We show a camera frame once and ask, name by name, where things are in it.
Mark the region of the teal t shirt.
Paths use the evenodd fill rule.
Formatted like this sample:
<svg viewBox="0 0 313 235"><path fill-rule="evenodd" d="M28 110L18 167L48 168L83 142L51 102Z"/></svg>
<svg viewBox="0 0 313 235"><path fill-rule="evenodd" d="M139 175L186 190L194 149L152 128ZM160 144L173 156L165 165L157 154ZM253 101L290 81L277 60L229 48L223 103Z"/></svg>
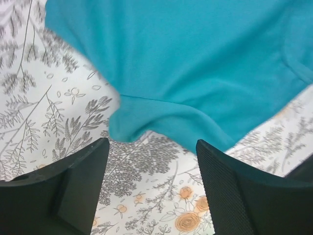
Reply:
<svg viewBox="0 0 313 235"><path fill-rule="evenodd" d="M49 0L45 25L120 95L110 137L221 151L313 82L310 0Z"/></svg>

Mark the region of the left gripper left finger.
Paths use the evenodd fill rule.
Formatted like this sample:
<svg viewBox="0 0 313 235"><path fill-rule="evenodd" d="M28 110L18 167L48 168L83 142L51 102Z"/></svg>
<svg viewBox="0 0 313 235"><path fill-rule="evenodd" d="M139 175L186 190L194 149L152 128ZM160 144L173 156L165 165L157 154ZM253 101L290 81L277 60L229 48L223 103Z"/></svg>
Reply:
<svg viewBox="0 0 313 235"><path fill-rule="evenodd" d="M89 235L110 144L100 138L52 164L0 183L2 235Z"/></svg>

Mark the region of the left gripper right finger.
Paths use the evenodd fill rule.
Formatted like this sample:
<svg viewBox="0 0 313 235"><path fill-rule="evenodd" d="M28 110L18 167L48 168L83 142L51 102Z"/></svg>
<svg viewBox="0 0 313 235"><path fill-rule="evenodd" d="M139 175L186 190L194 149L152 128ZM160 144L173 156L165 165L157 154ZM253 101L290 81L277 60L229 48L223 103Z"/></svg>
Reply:
<svg viewBox="0 0 313 235"><path fill-rule="evenodd" d="M312 158L279 177L203 140L197 142L196 151L215 234L312 234Z"/></svg>

